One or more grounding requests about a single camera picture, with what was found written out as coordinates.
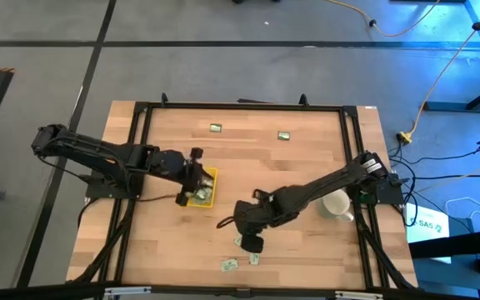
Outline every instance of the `concrete floor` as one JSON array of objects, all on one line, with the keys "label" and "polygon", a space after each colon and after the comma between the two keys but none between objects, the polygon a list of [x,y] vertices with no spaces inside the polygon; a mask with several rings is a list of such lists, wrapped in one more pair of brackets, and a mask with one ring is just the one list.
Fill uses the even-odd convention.
[{"label": "concrete floor", "polygon": [[[347,2],[366,10],[390,33],[406,28],[428,9],[420,3]],[[471,2],[480,16],[480,0]],[[107,4],[107,0],[19,4],[0,0],[0,39],[95,40]],[[443,4],[415,30],[395,40],[461,42],[471,25],[462,5]],[[369,32],[355,12],[322,0],[279,4],[251,0],[241,6],[228,0],[118,1],[107,40],[388,41]],[[316,104],[378,106],[387,146],[393,148],[395,133],[412,126],[420,102],[453,54],[452,49],[105,48],[78,131],[100,137],[112,100],[158,101],[165,92],[174,102],[232,103],[250,98],[296,103],[306,93]],[[17,69],[0,109],[0,188],[7,191],[0,202],[0,288],[12,285],[51,171],[34,158],[30,142],[37,127],[68,123],[90,55],[87,47],[0,48],[0,68]],[[464,51],[431,100],[467,102],[478,94],[480,51]],[[480,114],[425,112],[404,157],[468,153],[477,147],[479,134]],[[478,167],[480,154],[457,163],[424,162],[415,171],[435,176]],[[86,172],[72,163],[68,168]],[[407,174],[404,168],[396,169]],[[429,184],[419,182],[417,188]],[[84,190],[77,179],[64,176],[32,284],[63,282]],[[480,201],[480,179],[434,188],[424,195],[441,207],[451,198]],[[455,203],[449,211],[466,218],[474,209],[478,207]],[[474,222],[480,230],[480,216]]]}]

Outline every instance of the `plug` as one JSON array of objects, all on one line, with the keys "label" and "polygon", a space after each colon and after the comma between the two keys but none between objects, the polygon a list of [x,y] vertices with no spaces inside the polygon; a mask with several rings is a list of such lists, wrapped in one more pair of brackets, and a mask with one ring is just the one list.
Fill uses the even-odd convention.
[{"label": "plug", "polygon": [[410,132],[400,132],[400,133],[396,134],[397,140],[402,142],[403,145],[407,145],[409,143],[412,143],[413,142],[412,136],[413,135]]}]

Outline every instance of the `wooden tabletop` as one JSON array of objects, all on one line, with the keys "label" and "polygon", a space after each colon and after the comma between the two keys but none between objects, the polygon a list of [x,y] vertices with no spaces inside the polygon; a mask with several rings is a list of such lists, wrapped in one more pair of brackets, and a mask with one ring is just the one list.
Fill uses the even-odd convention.
[{"label": "wooden tabletop", "polygon": [[[113,102],[102,139],[125,143],[135,102]],[[388,165],[383,131],[375,107],[358,107],[364,147]],[[140,135],[143,118],[138,124]],[[210,123],[222,132],[210,132]],[[353,155],[353,125],[348,119]],[[289,141],[277,139],[288,131]],[[253,189],[271,192],[304,184],[345,166],[342,133],[335,112],[284,112],[154,108],[148,144],[186,155],[204,149],[202,164],[217,168],[212,208],[179,207],[174,198],[138,202],[132,221],[122,282],[173,286],[364,289],[354,222],[324,219],[315,205],[281,227],[264,230],[260,265],[236,246],[234,225],[216,229],[232,215],[237,200],[251,199]],[[146,176],[142,198],[176,194],[180,186]],[[83,215],[67,279],[80,275],[105,242],[112,199],[102,199]],[[417,280],[401,216],[378,205],[382,245],[397,269],[412,284]],[[117,249],[108,277],[113,277]],[[239,269],[222,272],[220,262],[236,258]],[[373,279],[378,285],[375,255],[370,249]]]}]

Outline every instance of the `white mug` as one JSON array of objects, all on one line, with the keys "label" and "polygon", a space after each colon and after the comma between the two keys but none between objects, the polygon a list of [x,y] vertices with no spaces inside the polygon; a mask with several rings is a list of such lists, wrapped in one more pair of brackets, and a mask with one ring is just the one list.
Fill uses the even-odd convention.
[{"label": "white mug", "polygon": [[339,189],[331,192],[318,200],[319,213],[324,218],[337,218],[346,222],[352,222],[355,218],[349,212],[351,200],[348,194]]}]

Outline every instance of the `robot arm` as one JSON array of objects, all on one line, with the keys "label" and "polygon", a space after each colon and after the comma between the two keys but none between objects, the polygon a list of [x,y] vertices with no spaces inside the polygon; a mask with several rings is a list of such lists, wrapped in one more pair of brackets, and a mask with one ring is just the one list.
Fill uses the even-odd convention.
[{"label": "robot arm", "polygon": [[190,158],[185,159],[178,151],[161,151],[152,145],[117,145],[76,134],[63,125],[40,127],[31,147],[39,158],[55,156],[71,159],[101,174],[100,178],[80,175],[88,184],[100,181],[129,194],[140,193],[131,191],[133,175],[137,173],[180,183],[182,190],[176,203],[181,206],[186,206],[188,202],[186,193],[193,193],[212,182],[212,176],[197,162],[203,155],[200,148],[193,148]]},{"label": "robot arm", "polygon": [[217,227],[234,222],[242,234],[242,248],[250,253],[260,253],[263,239],[257,234],[267,226],[275,228],[292,221],[311,201],[339,188],[358,186],[366,193],[375,193],[378,184],[387,177],[388,170],[379,156],[365,152],[346,167],[305,185],[280,187],[273,192],[255,190],[253,197],[258,199],[258,203],[238,201],[233,215]]}]

